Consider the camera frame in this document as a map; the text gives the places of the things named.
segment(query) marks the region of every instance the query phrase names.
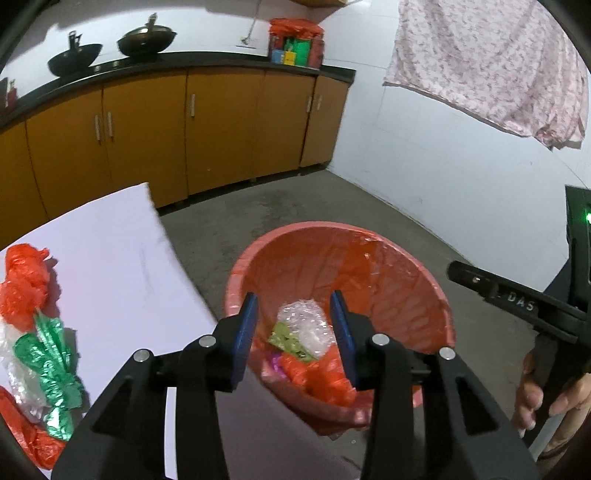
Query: kitchen cabinet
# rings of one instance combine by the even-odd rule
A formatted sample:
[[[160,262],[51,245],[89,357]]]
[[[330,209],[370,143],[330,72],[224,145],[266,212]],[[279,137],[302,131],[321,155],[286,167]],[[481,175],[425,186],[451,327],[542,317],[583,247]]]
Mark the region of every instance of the kitchen cabinet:
[[[33,171],[49,218],[113,191],[102,90],[62,101],[26,122]]]
[[[159,73],[105,85],[106,150],[116,190],[150,185],[156,207],[187,197],[184,98],[187,75]]]
[[[186,100],[189,194],[248,180],[254,174],[256,106],[262,70],[189,72]]]
[[[0,249],[48,221],[27,148],[25,124],[0,134]]]
[[[332,159],[348,90],[346,83],[328,77],[317,78],[301,167]]]
[[[265,73],[255,120],[255,177],[297,170],[313,89],[312,77]]]

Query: black countertop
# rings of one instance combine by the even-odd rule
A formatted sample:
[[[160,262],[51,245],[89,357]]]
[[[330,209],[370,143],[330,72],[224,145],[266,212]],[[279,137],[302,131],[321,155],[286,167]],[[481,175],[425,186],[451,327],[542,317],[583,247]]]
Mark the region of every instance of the black countertop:
[[[126,57],[88,67],[86,70],[46,83],[18,99],[17,107],[7,115],[0,116],[0,131],[22,121],[32,110],[44,103],[75,92],[90,85],[101,84],[125,76],[161,70],[185,69],[190,67],[247,67],[279,70],[296,75],[325,76],[341,82],[353,83],[355,70],[322,66],[320,70],[271,63],[267,57],[245,53],[217,51],[181,51],[160,53],[142,58]]]

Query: metal screw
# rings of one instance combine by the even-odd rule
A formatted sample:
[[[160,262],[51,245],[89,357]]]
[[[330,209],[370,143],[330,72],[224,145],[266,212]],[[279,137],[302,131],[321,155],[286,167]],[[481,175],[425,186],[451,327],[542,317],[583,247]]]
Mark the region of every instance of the metal screw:
[[[203,335],[199,339],[199,345],[203,348],[210,348],[216,344],[217,340],[213,335]]]
[[[379,346],[384,346],[390,343],[388,335],[384,335],[383,333],[376,333],[373,337],[371,337],[371,341]]]
[[[441,348],[439,350],[439,355],[441,355],[441,358],[445,360],[453,360],[456,357],[456,353],[453,348],[449,348],[448,346]]]
[[[148,358],[150,358],[150,351],[142,348],[141,350],[137,350],[134,353],[134,360],[136,362],[145,362]]]

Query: red plastic bin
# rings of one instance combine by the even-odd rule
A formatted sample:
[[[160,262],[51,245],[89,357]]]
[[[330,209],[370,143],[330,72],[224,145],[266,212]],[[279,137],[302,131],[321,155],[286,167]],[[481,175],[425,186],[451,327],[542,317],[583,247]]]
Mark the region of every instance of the red plastic bin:
[[[435,353],[455,345],[449,303],[429,271],[407,251],[375,232],[333,222],[293,223],[253,242],[232,268],[226,315],[240,309],[246,292],[259,298],[259,319],[248,364],[261,382],[318,434],[369,425],[373,392],[351,407],[317,400],[273,370],[267,343],[282,305],[315,299],[327,318],[329,296],[341,290],[349,310],[371,318],[376,331],[406,347]],[[422,403],[420,390],[414,406]]]

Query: white table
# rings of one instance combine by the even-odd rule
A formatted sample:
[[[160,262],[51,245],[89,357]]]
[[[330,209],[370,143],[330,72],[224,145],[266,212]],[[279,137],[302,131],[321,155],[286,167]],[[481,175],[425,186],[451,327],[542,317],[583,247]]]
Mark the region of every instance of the white table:
[[[137,349],[173,352],[214,328],[211,312],[174,255],[146,184],[90,202],[16,243],[23,242],[49,248],[57,260],[61,292],[53,292],[59,295],[55,304],[66,328],[76,331],[77,373],[91,403]],[[8,386],[3,368],[0,385]],[[168,393],[165,428],[170,478],[176,478],[175,393]],[[235,393],[217,398],[232,480],[352,480],[359,475],[329,453],[250,371]]]

